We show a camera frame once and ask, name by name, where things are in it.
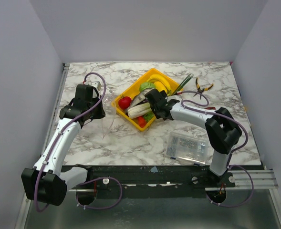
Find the celery stalk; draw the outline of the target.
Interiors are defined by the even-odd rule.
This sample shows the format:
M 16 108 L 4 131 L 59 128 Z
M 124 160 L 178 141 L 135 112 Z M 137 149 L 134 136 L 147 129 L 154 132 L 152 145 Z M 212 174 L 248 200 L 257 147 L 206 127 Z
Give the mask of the celery stalk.
M 127 110 L 128 117 L 131 119 L 143 116 L 151 111 L 150 103 L 136 105 Z

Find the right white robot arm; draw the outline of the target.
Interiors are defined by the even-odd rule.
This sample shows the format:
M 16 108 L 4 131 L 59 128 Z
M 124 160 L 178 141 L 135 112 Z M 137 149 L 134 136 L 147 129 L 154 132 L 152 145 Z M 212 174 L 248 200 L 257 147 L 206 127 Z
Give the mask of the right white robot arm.
M 240 149 L 235 145 L 243 133 L 246 136 L 245 141 L 248 141 L 245 128 L 224 107 L 209 110 L 189 106 L 187 103 L 191 103 L 190 100 L 167 99 L 165 92 L 156 89 L 146 93 L 145 98 L 157 119 L 183 121 L 206 130 L 210 145 L 214 149 L 207 181 L 213 187 L 222 184 L 231 154 Z

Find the clear zip top bag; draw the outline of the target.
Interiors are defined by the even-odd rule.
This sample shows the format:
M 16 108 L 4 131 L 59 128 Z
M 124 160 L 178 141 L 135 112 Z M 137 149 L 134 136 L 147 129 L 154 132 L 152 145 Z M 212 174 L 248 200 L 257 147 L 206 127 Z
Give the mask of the clear zip top bag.
M 104 139 L 112 130 L 115 117 L 117 114 L 117 106 L 115 103 L 116 95 L 113 91 L 106 95 L 103 99 L 102 105 L 105 111 L 105 117 L 101 120 L 102 139 Z

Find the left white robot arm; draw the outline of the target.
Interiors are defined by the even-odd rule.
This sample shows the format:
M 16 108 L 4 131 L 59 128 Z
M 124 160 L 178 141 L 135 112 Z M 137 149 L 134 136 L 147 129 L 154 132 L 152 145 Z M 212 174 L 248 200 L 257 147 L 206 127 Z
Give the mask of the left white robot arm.
M 62 172 L 66 154 L 85 122 L 105 117 L 100 84 L 79 84 L 71 102 L 59 112 L 56 131 L 40 159 L 33 168 L 25 168 L 21 174 L 27 199 L 59 206 L 68 190 L 80 185 L 89 188 L 93 184 L 90 166 L 75 165 Z

